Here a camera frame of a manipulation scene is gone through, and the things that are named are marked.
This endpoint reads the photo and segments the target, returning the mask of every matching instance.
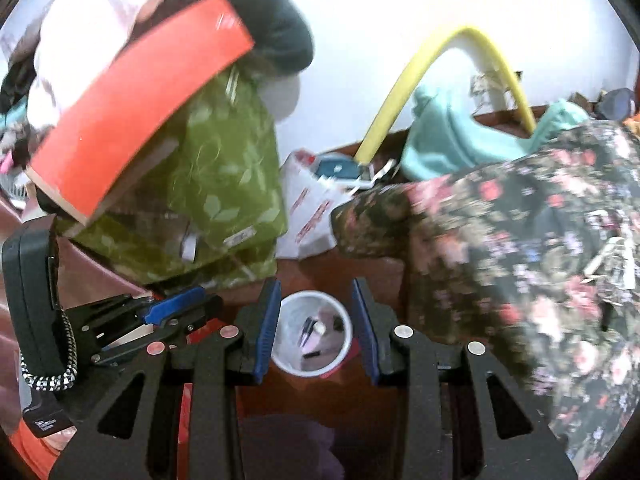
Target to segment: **yellow tube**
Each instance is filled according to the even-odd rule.
[[[396,84],[382,104],[382,108],[380,108],[376,118],[373,119],[369,131],[367,135],[365,135],[356,153],[356,161],[361,164],[369,164],[371,162],[371,159],[380,148],[380,144],[382,144],[389,129],[398,118],[402,108],[424,76],[424,73],[427,72],[433,62],[438,59],[438,56],[442,54],[449,42],[461,34],[469,35],[495,63],[503,81],[511,89],[513,98],[520,110],[525,129],[529,134],[533,133],[533,130],[536,128],[536,120],[533,117],[527,98],[522,91],[522,86],[520,86],[518,78],[498,48],[483,32],[471,25],[443,28],[422,44],[418,52],[402,71]]]

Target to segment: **white wall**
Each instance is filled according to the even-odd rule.
[[[300,76],[298,102],[288,116],[296,82],[273,84],[266,93],[278,118],[282,156],[299,147],[320,151],[360,140],[407,61],[442,24],[481,27],[513,69],[524,71],[531,105],[574,91],[595,99],[600,88],[635,83],[638,51],[607,0],[294,1],[313,31],[316,58]],[[458,42],[426,80],[468,96],[476,68],[466,50]],[[471,98],[468,108],[476,108]],[[407,106],[395,129],[411,122]]]

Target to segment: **black and white cord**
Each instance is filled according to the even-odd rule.
[[[65,324],[66,335],[66,370],[62,375],[55,377],[40,377],[30,373],[24,362],[24,356],[20,356],[20,369],[27,385],[38,392],[59,392],[68,390],[76,382],[78,376],[78,350],[76,349],[76,338],[71,328],[69,318],[63,310],[60,311]]]

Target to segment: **label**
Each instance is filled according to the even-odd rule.
[[[229,248],[235,247],[236,245],[239,245],[245,240],[248,240],[249,238],[252,238],[254,236],[255,236],[255,229],[254,229],[254,226],[251,225],[247,229],[243,229],[239,233],[231,235],[229,238],[227,238],[224,241],[224,244]]]
[[[37,420],[36,426],[38,426],[42,431],[48,431],[53,428],[56,424],[57,420],[52,418],[51,420]]]
[[[320,204],[320,207],[316,210],[314,215],[311,217],[311,220],[306,223],[306,225],[300,229],[300,232],[296,235],[296,243],[300,244],[303,238],[308,235],[316,226],[320,223],[324,213],[326,213],[329,209],[329,206],[334,203],[333,200],[325,200]]]

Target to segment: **orange book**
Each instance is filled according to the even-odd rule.
[[[162,124],[253,41],[227,0],[201,0],[132,44],[50,132],[27,168],[44,193],[87,224]]]

